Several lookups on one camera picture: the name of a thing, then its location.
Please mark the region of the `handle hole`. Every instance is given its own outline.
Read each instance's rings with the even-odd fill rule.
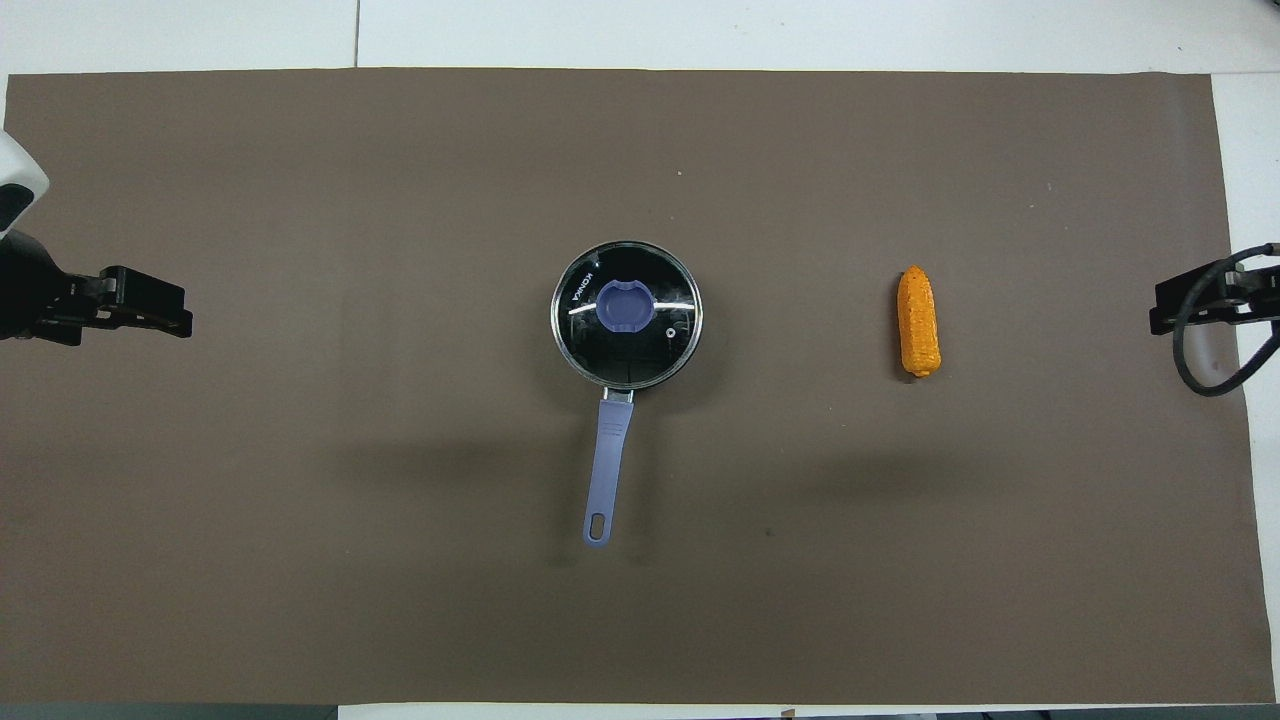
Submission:
[[[591,514],[591,529],[588,530],[591,539],[602,539],[604,537],[604,515],[599,512]]]

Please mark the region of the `purple handle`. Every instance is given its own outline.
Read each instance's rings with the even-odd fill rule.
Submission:
[[[635,405],[620,400],[600,401],[595,425],[595,461],[591,464],[591,489],[586,495],[586,521],[582,539],[591,547],[604,547],[613,530],[613,501],[618,496],[622,446],[627,441]]]

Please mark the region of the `pot lid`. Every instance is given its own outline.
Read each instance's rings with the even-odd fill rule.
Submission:
[[[666,250],[637,241],[593,247],[570,263],[552,299],[561,352],[616,389],[660,383],[692,355],[703,329],[698,284]]]

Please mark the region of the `lid rim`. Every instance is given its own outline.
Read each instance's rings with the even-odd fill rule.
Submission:
[[[643,247],[643,249],[646,249],[646,250],[657,251],[666,260],[668,260],[672,264],[672,266],[676,268],[676,270],[680,272],[681,277],[685,278],[685,282],[689,283],[689,288],[690,288],[690,291],[694,295],[694,329],[692,329],[692,333],[690,334],[690,338],[689,338],[689,346],[685,347],[685,351],[680,355],[680,357],[676,359],[676,361],[672,363],[671,366],[667,368],[663,373],[660,373],[659,375],[657,375],[657,377],[654,377],[652,379],[643,380],[643,382],[636,382],[636,383],[614,383],[614,382],[605,380],[604,378],[600,378],[600,377],[595,375],[594,373],[589,372],[577,360],[575,360],[573,356],[570,354],[568,346],[564,343],[564,338],[561,336],[561,331],[559,331],[559,316],[558,316],[557,310],[559,310],[561,295],[564,292],[564,287],[570,282],[570,270],[572,270],[575,266],[577,266],[577,264],[584,258],[586,258],[586,256],[589,256],[589,255],[591,255],[594,252],[599,252],[602,250],[612,249],[612,247]],[[680,369],[684,368],[686,363],[689,363],[690,357],[694,356],[694,351],[698,350],[699,341],[701,340],[701,336],[703,336],[703,295],[701,295],[701,291],[698,288],[698,282],[694,281],[692,273],[689,272],[689,268],[686,268],[685,264],[681,263],[678,258],[676,258],[675,255],[672,255],[666,249],[663,249],[663,247],[660,247],[658,245],[654,245],[652,242],[645,242],[643,240],[614,240],[614,241],[603,242],[600,245],[596,245],[596,246],[593,246],[593,247],[588,249],[585,252],[581,252],[577,258],[573,258],[573,260],[570,261],[568,265],[564,266],[564,272],[561,273],[559,282],[556,283],[556,291],[552,293],[550,324],[552,324],[552,334],[556,337],[556,346],[559,348],[561,355],[564,356],[564,360],[570,364],[570,366],[573,368],[577,372],[577,374],[582,375],[584,378],[591,380],[593,383],[595,383],[595,384],[598,384],[600,387],[605,387],[605,388],[611,388],[611,389],[623,389],[623,391],[644,389],[644,388],[654,387],[654,386],[657,386],[657,384],[659,384],[659,383],[669,379],[672,375],[675,375],[677,372],[680,372]]]

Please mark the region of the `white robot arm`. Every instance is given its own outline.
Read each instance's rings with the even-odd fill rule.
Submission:
[[[49,176],[9,133],[0,131],[0,238],[49,190]]]

